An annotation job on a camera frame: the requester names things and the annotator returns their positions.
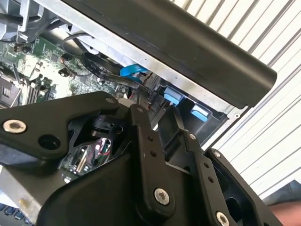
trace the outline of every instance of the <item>blue tab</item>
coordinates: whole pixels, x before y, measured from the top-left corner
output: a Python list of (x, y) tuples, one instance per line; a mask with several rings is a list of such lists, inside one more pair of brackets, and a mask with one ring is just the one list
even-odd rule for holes
[(193, 114), (194, 116), (196, 116), (198, 119), (202, 120), (202, 121), (207, 121), (207, 117), (204, 116), (202, 113), (198, 112), (198, 111), (192, 111), (191, 114)]
[(167, 87), (164, 91), (164, 98), (166, 100), (169, 100), (171, 103), (178, 105), (182, 98), (182, 95), (172, 88)]
[(147, 72), (148, 70), (145, 67), (142, 67), (139, 64), (135, 64), (135, 65), (130, 65), (130, 66), (126, 66), (124, 68), (121, 69), (120, 71), (120, 75), (122, 77), (127, 77), (128, 75), (131, 74), (136, 74), (139, 72)]
[(194, 105), (190, 113), (196, 116), (198, 119), (202, 120), (203, 122), (208, 121), (209, 112), (207, 112), (198, 105)]

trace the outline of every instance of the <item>green circuit board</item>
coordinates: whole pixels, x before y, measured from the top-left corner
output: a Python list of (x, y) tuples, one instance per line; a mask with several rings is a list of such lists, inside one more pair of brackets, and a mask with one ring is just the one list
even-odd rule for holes
[[(113, 95), (116, 99), (122, 98), (128, 92), (128, 87), (114, 82), (102, 81), (82, 65), (79, 58), (72, 57), (68, 61), (61, 61), (65, 52), (58, 46), (44, 38), (37, 38), (34, 43), (18, 45), (0, 43), (0, 53), (9, 62), (16, 65), (17, 70), (30, 81), (44, 78), (51, 81), (49, 90), (55, 88), (53, 98), (62, 98), (85, 94), (95, 91), (104, 91)], [(75, 73), (63, 77), (59, 71), (68, 67)]]

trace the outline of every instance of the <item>keyboard key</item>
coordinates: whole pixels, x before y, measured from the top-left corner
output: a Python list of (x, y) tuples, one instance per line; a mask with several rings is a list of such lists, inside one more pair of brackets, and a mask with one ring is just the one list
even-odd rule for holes
[(0, 203), (0, 211), (4, 210), (5, 207), (6, 207), (6, 205)]
[(23, 217), (24, 217), (24, 214), (22, 212), (20, 212), (20, 211), (18, 211), (15, 214), (15, 219), (17, 219), (17, 220), (21, 220)]
[(7, 207), (5, 210), (4, 210), (4, 214), (5, 215), (8, 215), (8, 216), (10, 216), (10, 215), (13, 215), (14, 214), (14, 212), (15, 212), (15, 208), (14, 207)]

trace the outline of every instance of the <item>circuit component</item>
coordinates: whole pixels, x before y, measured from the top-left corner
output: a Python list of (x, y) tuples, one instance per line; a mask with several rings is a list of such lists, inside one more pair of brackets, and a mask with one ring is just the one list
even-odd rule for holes
[(67, 68), (63, 68), (63, 69), (59, 70), (58, 73), (59, 73), (59, 75), (61, 75), (63, 77), (70, 76), (70, 72), (67, 70)]
[(56, 54), (52, 54), (51, 55), (51, 60), (55, 63), (57, 63), (57, 60), (58, 60), (58, 56)]

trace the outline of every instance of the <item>black plastic cover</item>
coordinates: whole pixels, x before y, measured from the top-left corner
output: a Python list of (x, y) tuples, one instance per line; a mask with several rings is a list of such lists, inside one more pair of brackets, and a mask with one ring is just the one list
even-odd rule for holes
[(277, 73), (168, 0), (63, 0), (231, 103), (255, 106)]

